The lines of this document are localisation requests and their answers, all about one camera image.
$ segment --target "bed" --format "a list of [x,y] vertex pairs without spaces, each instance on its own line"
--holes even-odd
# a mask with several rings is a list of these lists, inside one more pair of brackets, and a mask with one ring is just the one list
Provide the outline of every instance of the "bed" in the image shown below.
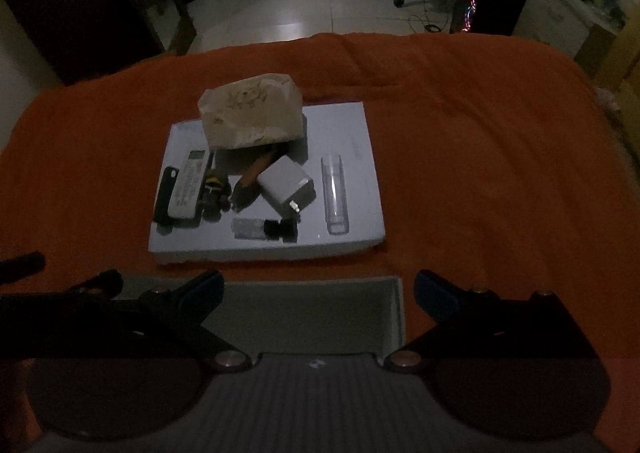
[[628,170],[569,59],[536,42],[473,34],[319,34],[143,62],[37,97],[0,154],[2,257],[47,268],[2,292],[63,290],[104,269],[190,277],[147,251],[172,123],[206,88],[290,74],[305,104],[364,102],[385,242],[298,262],[225,263],[229,280],[398,275],[408,340],[433,322],[412,300],[429,268],[503,297],[558,293],[612,378],[596,434],[640,445],[640,210]]

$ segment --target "crumpled paper bag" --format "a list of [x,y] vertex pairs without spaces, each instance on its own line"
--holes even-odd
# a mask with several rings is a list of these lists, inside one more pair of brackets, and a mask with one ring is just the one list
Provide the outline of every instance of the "crumpled paper bag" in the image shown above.
[[286,74],[263,74],[205,90],[198,109],[212,150],[304,136],[302,93]]

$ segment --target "tiled floor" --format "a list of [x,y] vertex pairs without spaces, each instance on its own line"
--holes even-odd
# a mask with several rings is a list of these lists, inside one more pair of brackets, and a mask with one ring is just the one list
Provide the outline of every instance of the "tiled floor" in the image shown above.
[[180,21],[180,15],[172,1],[167,1],[165,6],[166,9],[162,14],[158,14],[153,7],[148,8],[146,14],[156,29],[162,45],[165,49],[168,49],[171,44],[171,39],[174,37],[175,27]]
[[189,4],[198,36],[190,52],[231,45],[287,41],[319,32],[423,32],[430,22],[444,26],[447,0],[196,0]]

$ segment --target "wooden object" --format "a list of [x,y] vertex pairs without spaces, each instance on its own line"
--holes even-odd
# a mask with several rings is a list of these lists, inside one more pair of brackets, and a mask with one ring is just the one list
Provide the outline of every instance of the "wooden object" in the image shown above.
[[593,83],[616,94],[625,142],[640,155],[640,4],[613,42]]
[[594,24],[589,30],[587,39],[578,49],[574,61],[588,77],[593,79],[615,40],[616,35],[613,32]]
[[5,0],[65,84],[162,52],[135,0]]

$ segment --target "dark wooden furniture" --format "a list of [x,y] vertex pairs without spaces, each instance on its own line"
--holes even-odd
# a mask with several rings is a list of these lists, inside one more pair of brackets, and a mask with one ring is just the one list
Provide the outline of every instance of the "dark wooden furniture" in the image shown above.
[[5,0],[65,84],[163,52],[135,0]]

